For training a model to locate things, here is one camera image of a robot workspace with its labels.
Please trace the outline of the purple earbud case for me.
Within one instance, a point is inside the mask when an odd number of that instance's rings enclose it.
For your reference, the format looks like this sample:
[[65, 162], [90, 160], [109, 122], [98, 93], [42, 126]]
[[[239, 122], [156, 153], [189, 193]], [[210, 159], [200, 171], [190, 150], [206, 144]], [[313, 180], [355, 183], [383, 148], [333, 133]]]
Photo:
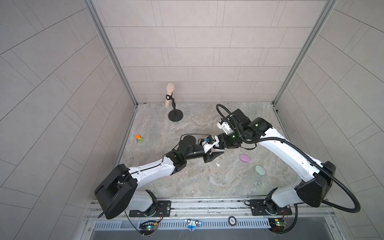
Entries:
[[247, 155], [244, 155], [244, 154], [240, 155], [239, 159], [243, 163], [249, 163], [251, 161], [251, 158]]

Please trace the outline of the mint green earbud case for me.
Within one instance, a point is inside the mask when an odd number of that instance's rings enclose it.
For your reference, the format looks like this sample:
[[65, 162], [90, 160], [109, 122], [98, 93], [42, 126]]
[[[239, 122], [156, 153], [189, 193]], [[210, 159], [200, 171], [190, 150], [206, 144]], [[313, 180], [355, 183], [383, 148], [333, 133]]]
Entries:
[[266, 174], [265, 169], [261, 166], [255, 166], [255, 172], [260, 176], [264, 176]]

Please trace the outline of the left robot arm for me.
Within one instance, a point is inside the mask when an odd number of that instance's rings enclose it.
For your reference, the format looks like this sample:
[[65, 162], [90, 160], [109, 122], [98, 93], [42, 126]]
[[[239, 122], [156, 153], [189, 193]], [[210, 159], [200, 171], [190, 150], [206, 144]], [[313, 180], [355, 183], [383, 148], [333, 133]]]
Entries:
[[224, 149], [218, 136], [207, 136], [198, 144], [193, 135], [186, 135], [158, 161], [133, 168], [125, 164], [116, 166], [95, 190], [102, 209], [100, 216], [110, 220], [125, 210], [152, 216], [159, 201], [150, 190], [139, 191], [140, 187], [180, 172], [188, 160], [202, 158], [209, 163], [223, 154]]

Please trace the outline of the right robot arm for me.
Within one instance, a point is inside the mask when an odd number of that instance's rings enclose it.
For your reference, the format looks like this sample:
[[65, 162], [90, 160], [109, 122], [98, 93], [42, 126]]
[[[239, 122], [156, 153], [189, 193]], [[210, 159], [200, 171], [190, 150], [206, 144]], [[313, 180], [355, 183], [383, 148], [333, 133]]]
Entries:
[[251, 121], [237, 109], [222, 116], [218, 128], [223, 131], [215, 142], [217, 149], [234, 149], [245, 144], [260, 144], [283, 160], [301, 178], [292, 186], [274, 188], [266, 196], [264, 205], [270, 214], [277, 208], [291, 204], [307, 204], [319, 207], [335, 181], [336, 167], [330, 163], [310, 157], [285, 139], [269, 122], [263, 118]]

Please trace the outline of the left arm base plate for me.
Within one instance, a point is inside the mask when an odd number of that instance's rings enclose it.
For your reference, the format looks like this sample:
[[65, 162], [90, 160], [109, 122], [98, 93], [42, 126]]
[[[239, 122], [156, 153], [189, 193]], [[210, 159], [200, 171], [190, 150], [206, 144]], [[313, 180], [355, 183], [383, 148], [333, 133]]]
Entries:
[[129, 212], [130, 218], [160, 218], [169, 217], [171, 211], [171, 201], [158, 201], [144, 212], [138, 210], [131, 210]]

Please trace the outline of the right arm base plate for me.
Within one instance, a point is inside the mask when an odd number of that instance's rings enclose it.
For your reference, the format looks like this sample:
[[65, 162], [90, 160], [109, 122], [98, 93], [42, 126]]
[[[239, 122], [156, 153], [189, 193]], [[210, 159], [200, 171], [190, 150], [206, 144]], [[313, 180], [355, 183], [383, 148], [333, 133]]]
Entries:
[[280, 208], [272, 200], [251, 199], [245, 200], [244, 204], [251, 208], [253, 216], [292, 215], [292, 209], [289, 206]]

